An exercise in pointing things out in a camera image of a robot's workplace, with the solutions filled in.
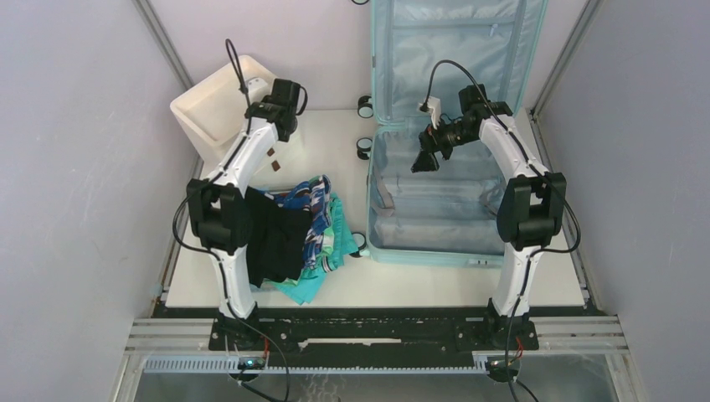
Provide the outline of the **light blue hard-shell suitcase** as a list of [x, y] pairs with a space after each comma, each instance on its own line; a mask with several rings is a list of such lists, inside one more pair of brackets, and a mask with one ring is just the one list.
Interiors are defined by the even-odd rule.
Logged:
[[424, 101], [445, 121], [462, 116], [459, 93], [478, 84], [492, 102], [522, 106], [544, 1], [375, 1], [372, 90], [378, 123], [359, 150], [368, 167], [368, 250], [381, 263], [492, 266], [505, 179], [479, 141], [456, 147], [436, 171], [413, 173]]

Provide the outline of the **dark blue patterned clothing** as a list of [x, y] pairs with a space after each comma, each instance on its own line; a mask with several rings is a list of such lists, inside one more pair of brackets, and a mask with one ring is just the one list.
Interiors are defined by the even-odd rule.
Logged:
[[263, 194], [285, 209], [304, 210], [311, 214], [311, 227], [306, 232], [303, 246], [304, 263], [307, 257], [316, 253], [318, 240], [322, 239], [325, 229], [331, 225], [327, 204], [331, 200], [332, 185], [327, 175], [319, 175], [297, 184], [288, 192], [263, 192]]

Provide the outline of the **green white patterned cloth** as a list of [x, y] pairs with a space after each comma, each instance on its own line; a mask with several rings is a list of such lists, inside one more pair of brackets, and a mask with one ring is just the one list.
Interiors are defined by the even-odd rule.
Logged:
[[331, 196], [327, 204], [331, 225], [328, 226], [322, 239], [316, 242], [313, 257], [307, 257], [304, 269], [306, 271], [323, 271], [325, 273], [337, 270], [343, 264], [343, 246], [345, 216], [342, 210], [342, 201], [337, 194]]

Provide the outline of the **black garment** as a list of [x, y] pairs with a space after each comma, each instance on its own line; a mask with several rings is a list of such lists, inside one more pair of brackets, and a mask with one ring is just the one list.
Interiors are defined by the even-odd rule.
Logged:
[[284, 209], [262, 192], [248, 188], [245, 201], [253, 221], [246, 246], [250, 284], [260, 287], [264, 280], [297, 280], [304, 268], [303, 248], [311, 228], [311, 213]]

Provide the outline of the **teal garment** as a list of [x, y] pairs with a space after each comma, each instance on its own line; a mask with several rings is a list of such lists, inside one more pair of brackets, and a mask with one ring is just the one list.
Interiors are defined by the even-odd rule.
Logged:
[[[358, 251], [358, 243], [353, 237], [352, 231], [349, 228], [345, 217], [344, 224], [344, 239], [342, 241], [343, 246], [343, 264], [346, 255], [350, 255]], [[283, 294], [287, 295], [292, 301], [298, 305], [304, 303], [310, 303], [314, 300], [316, 294], [320, 290], [324, 280], [326, 279], [328, 273], [323, 271], [306, 271], [303, 269], [301, 271], [301, 276], [298, 280], [286, 280], [284, 282], [273, 282], [267, 281], [266, 283]]]

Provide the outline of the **white three-drawer storage cabinet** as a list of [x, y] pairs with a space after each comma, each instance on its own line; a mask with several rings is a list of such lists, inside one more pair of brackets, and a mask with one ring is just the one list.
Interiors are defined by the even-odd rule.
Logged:
[[[271, 92], [276, 75], [248, 55], [239, 56], [239, 62], [245, 83], [260, 77], [269, 83]], [[227, 155], [243, 126], [246, 103], [239, 91], [239, 79], [228, 62], [173, 100], [170, 109], [203, 160], [203, 176]], [[288, 142], [276, 142], [267, 151], [255, 174], [283, 170], [306, 149], [305, 145], [301, 129], [297, 128]]]

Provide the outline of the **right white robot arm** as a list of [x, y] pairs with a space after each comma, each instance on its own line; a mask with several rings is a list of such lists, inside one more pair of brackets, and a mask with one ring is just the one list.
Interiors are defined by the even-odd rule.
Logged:
[[414, 173], [433, 172], [437, 156], [450, 159], [455, 147], [482, 142], [500, 168], [506, 187], [496, 213], [496, 229], [505, 245], [500, 280], [490, 300], [495, 318], [483, 329], [494, 348], [506, 348], [517, 337], [511, 320], [529, 310], [529, 287], [540, 255], [562, 229], [566, 179], [550, 172], [532, 155], [519, 136], [505, 102], [491, 102], [478, 85], [459, 93], [462, 115], [446, 122], [440, 100], [426, 96], [419, 110], [429, 114], [429, 125], [419, 134]]

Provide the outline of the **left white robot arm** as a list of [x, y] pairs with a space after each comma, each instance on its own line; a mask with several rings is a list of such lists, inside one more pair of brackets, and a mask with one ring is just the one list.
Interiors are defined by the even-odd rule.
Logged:
[[256, 306], [250, 289], [247, 244], [254, 220], [247, 205], [249, 181], [277, 142], [288, 142], [308, 96], [298, 83], [275, 79], [261, 100], [248, 100], [244, 122], [226, 156], [202, 180], [187, 186], [186, 205], [199, 251], [213, 262], [221, 313], [235, 320], [229, 338], [242, 349], [255, 347], [262, 328], [248, 317]]

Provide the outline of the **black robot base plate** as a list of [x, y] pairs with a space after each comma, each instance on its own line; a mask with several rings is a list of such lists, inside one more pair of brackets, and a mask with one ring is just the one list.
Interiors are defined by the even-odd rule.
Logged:
[[539, 348], [528, 314], [499, 317], [492, 307], [262, 308], [239, 320], [219, 314], [208, 348], [265, 353], [272, 365], [335, 368], [464, 365], [473, 352]]

